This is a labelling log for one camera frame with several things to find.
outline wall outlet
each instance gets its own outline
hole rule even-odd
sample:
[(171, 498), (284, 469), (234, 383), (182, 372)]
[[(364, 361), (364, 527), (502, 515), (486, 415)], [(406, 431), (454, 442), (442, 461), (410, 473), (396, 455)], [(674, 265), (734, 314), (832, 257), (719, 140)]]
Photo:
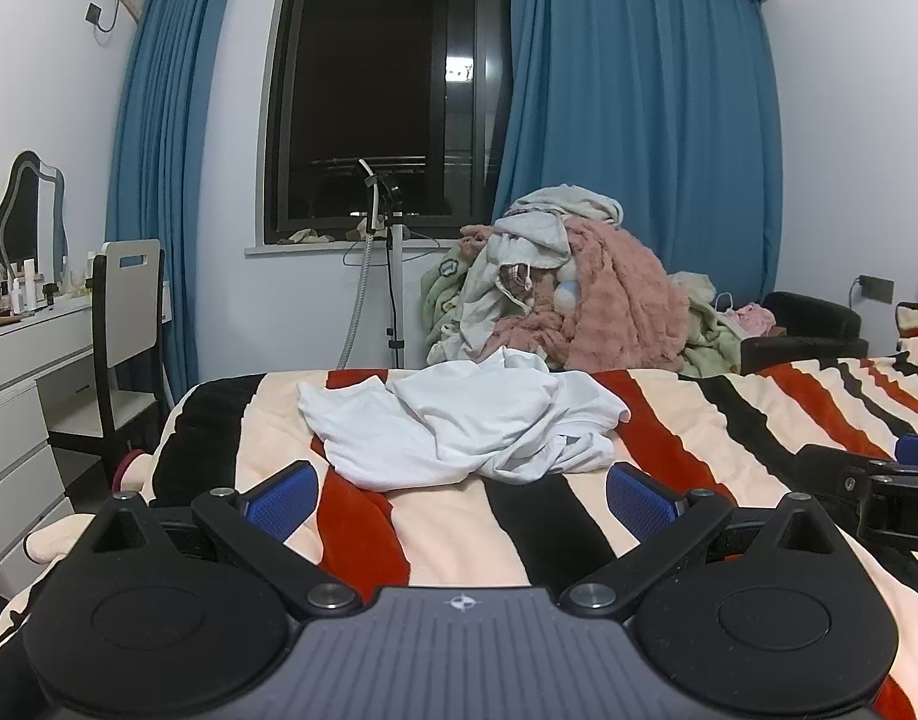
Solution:
[(859, 276), (859, 290), (864, 298), (892, 304), (892, 293), (896, 290), (896, 282), (889, 281), (887, 278), (878, 278), (878, 276)]
[(102, 14), (102, 8), (95, 2), (90, 2), (86, 9), (86, 20), (94, 26), (99, 25), (99, 16)]

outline screw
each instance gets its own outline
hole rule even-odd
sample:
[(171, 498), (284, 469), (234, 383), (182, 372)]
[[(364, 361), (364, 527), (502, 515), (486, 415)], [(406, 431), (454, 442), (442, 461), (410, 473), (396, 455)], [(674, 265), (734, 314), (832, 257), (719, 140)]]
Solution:
[(305, 597), (314, 607), (342, 608), (355, 600), (355, 591), (337, 581), (324, 581), (309, 590)]
[(616, 603), (616, 591), (606, 584), (587, 581), (569, 591), (569, 600), (582, 608), (603, 608)]

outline blue curtain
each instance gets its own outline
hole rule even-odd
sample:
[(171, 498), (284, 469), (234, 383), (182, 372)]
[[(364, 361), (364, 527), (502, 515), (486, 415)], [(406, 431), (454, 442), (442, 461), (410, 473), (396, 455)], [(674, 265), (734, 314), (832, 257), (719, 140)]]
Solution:
[(159, 238), (172, 293), (163, 352), (174, 396), (199, 379), (196, 232), (206, 108), (226, 0), (146, 0), (112, 153), (106, 240)]
[(615, 197), (669, 272), (772, 289), (779, 103), (760, 0), (512, 0), (494, 215), (539, 187)]

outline black cushion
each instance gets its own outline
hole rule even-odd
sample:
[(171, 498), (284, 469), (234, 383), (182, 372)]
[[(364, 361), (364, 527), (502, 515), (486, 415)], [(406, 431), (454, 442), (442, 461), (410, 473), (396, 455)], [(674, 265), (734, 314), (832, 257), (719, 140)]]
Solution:
[(806, 338), (858, 338), (862, 317), (851, 308), (829, 300), (796, 293), (769, 293), (763, 306), (776, 317), (787, 335)]

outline black armchair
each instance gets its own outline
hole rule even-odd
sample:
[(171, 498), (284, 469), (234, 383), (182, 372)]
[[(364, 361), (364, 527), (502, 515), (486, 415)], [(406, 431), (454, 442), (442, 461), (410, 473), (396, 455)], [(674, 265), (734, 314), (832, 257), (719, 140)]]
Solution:
[(742, 373), (795, 360), (866, 357), (869, 341), (859, 338), (862, 317), (829, 300), (796, 293), (769, 293), (763, 300), (784, 336), (746, 338), (741, 346)]

